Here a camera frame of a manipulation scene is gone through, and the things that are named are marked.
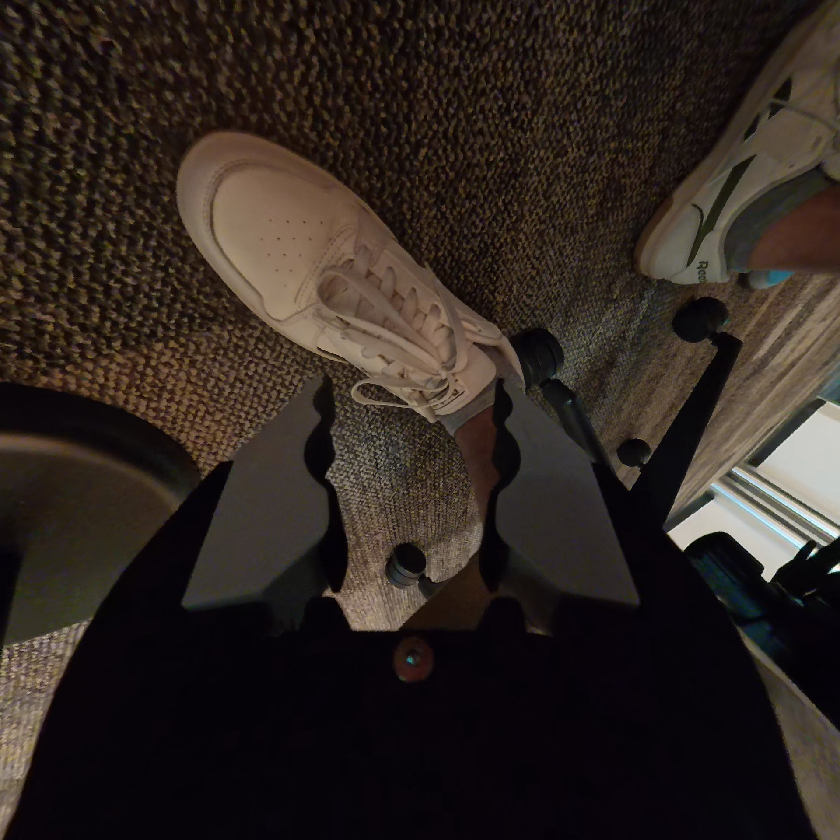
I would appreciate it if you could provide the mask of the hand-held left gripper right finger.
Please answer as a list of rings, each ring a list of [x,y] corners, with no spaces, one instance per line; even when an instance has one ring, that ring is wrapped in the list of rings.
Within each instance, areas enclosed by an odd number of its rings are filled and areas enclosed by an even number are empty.
[[[529,607],[567,596],[638,607],[592,459],[517,385],[497,382],[491,492],[479,549],[488,590]]]

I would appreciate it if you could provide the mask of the white metal frame rail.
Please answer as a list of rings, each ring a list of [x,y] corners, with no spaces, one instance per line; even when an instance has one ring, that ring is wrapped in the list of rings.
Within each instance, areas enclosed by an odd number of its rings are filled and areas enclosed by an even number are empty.
[[[766,568],[838,537],[838,405],[815,400],[668,523],[681,548],[725,532]]]

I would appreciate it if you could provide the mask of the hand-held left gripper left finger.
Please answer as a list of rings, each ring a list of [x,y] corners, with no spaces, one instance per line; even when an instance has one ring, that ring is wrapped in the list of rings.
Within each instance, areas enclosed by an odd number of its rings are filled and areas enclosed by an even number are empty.
[[[340,592],[347,537],[328,479],[335,452],[333,384],[301,391],[233,459],[182,599],[191,611],[262,603],[303,611]]]

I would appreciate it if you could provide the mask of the white sneaker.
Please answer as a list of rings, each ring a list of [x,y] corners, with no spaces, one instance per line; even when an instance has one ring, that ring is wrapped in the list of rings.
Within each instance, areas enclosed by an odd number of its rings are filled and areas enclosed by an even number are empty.
[[[349,187],[275,143],[214,132],[186,154],[176,201],[228,288],[284,338],[363,373],[367,406],[453,433],[498,379],[523,384],[511,342],[457,299]]]
[[[727,282],[776,222],[838,186],[838,2],[784,38],[722,136],[647,223],[637,271],[676,285]]]

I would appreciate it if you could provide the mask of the black gear bundle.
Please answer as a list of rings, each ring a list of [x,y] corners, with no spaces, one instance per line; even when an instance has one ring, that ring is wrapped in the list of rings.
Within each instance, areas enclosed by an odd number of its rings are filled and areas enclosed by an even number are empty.
[[[731,620],[772,659],[838,652],[839,539],[808,541],[767,580],[764,567],[725,532],[691,543],[685,554]]]

